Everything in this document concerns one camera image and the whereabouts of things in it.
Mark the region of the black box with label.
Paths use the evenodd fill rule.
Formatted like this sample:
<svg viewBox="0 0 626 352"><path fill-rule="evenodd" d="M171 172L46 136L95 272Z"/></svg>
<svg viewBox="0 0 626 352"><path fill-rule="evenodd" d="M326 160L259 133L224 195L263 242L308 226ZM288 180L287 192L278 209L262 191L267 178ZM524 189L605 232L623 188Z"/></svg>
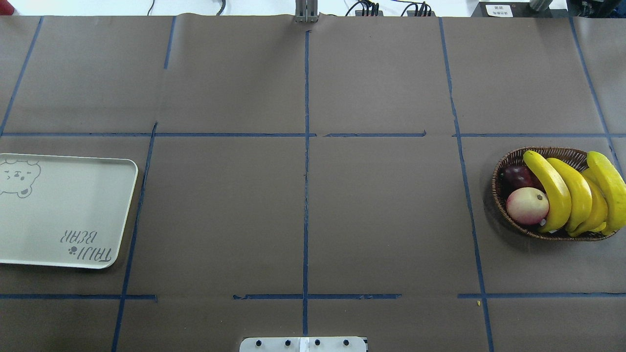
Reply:
<svg viewBox="0 0 626 352"><path fill-rule="evenodd" d="M570 14L567 9L550 9L541 12L531 9L527 2L479 1L472 12L472 18L567 18Z"/></svg>

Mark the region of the pink white peach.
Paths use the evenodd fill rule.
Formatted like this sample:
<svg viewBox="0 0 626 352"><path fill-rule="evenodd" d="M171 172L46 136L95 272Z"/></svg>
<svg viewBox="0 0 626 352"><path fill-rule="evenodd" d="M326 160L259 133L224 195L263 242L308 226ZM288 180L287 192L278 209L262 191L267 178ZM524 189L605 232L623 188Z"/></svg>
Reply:
<svg viewBox="0 0 626 352"><path fill-rule="evenodd" d="M526 187L513 191L507 198L508 216L521 225L536 225L546 218L549 202L539 189Z"/></svg>

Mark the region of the white bear plastic tray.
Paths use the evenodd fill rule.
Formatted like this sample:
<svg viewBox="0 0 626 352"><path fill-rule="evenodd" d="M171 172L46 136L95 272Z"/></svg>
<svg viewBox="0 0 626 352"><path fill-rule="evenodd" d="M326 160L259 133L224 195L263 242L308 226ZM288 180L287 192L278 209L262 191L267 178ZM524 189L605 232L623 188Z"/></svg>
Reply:
<svg viewBox="0 0 626 352"><path fill-rule="evenodd" d="M116 261L134 161L10 153L0 160L2 264L105 269Z"/></svg>

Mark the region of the aluminium frame post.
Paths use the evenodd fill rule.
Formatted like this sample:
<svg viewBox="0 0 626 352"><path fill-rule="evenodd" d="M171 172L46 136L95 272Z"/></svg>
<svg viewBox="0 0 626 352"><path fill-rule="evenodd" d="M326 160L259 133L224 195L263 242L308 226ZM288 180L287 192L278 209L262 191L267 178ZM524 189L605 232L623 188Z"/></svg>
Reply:
<svg viewBox="0 0 626 352"><path fill-rule="evenodd" d="M319 20L318 0L296 0L294 21L296 23L315 23Z"/></svg>

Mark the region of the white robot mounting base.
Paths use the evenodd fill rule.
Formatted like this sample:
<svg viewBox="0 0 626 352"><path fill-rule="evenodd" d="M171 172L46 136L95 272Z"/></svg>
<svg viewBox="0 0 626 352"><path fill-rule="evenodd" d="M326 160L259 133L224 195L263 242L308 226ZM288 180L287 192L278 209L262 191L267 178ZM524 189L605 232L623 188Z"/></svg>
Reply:
<svg viewBox="0 0 626 352"><path fill-rule="evenodd" d="M294 336L245 338L240 352L368 352L366 338L359 336Z"/></svg>

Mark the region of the brown wicker basket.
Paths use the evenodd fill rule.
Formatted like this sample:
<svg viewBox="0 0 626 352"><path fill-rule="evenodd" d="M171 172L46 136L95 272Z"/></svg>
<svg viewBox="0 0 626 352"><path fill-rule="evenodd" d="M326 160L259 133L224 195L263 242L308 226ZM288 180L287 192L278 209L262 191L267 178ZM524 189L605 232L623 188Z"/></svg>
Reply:
<svg viewBox="0 0 626 352"><path fill-rule="evenodd" d="M587 152L580 149L554 146L530 146L513 149L504 154L494 167L487 190L487 194L490 198L488 205L491 206L491 213L499 217L499 222L503 226L529 238L559 242L603 241L604 239L608 239L619 232L618 230L614 230L613 232L602 234L601 232L587 231L573 238L569 236L565 229L558 229L552 233L541 233L538 231L537 225L521 225L518 222L515 222L507 212L507 199L513 190L512 187L506 184L504 177L501 174L503 174L504 169L507 167L525 165L523 154L527 150L534 150L545 158L554 157L561 159L578 172L583 172L587 169Z"/></svg>

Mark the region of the yellow-green banana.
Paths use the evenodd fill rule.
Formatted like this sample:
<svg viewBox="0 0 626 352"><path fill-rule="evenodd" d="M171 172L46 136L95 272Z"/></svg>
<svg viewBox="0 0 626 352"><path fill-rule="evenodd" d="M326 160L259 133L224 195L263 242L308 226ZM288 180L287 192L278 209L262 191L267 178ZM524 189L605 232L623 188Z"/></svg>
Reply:
<svg viewBox="0 0 626 352"><path fill-rule="evenodd" d="M604 154L589 151L586 155L588 168L592 170L606 199L608 214L602 234L608 236L626 224L626 185L618 170Z"/></svg>

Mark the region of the yellow banana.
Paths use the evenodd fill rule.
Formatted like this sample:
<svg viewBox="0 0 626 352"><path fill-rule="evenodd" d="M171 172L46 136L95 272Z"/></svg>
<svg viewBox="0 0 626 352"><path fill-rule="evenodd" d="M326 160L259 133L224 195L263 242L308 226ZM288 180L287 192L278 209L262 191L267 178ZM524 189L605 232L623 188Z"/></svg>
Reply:
<svg viewBox="0 0 626 352"><path fill-rule="evenodd" d="M565 225L565 230L573 234L589 218L592 212L592 191L582 174L568 165L568 163L554 157L547 158L547 161L563 178L570 192L571 212Z"/></svg>
<svg viewBox="0 0 626 352"><path fill-rule="evenodd" d="M575 230L568 232L571 238L577 238L586 232L600 232L606 227L606 218L608 214L608 205L604 198L603 192L599 187L597 179L590 169L582 172L582 176L588 183L592 193L592 209L590 215Z"/></svg>
<svg viewBox="0 0 626 352"><path fill-rule="evenodd" d="M546 158L534 150L526 150L523 161L543 185L549 202L545 223L538 231L548 233L563 228L572 213L572 197L565 180Z"/></svg>

